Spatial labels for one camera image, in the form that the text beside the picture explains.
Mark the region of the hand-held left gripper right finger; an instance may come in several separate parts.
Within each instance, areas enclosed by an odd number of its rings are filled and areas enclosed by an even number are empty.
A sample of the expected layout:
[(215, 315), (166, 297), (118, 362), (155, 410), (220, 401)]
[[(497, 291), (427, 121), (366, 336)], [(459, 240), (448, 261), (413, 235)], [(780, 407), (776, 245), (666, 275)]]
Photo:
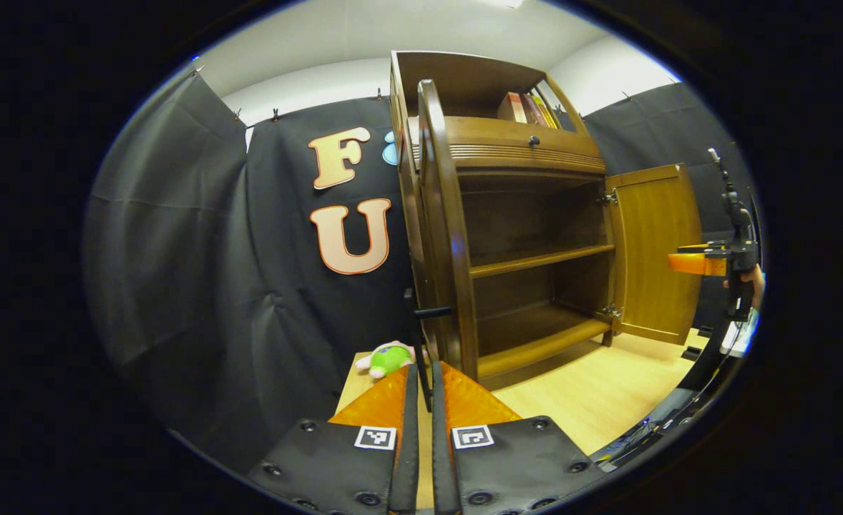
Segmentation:
[(532, 514), (584, 495), (604, 477), (551, 417), (524, 418), (457, 369), (432, 366), (438, 514)]

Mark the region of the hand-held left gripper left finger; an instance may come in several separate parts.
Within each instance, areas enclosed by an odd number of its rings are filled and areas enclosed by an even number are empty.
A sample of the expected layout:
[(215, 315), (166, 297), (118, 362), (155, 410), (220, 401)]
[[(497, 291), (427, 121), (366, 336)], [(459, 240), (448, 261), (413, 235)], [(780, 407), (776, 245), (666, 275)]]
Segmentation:
[(329, 420), (301, 418), (249, 479), (310, 514), (415, 512), (418, 387), (416, 366), (405, 366)]

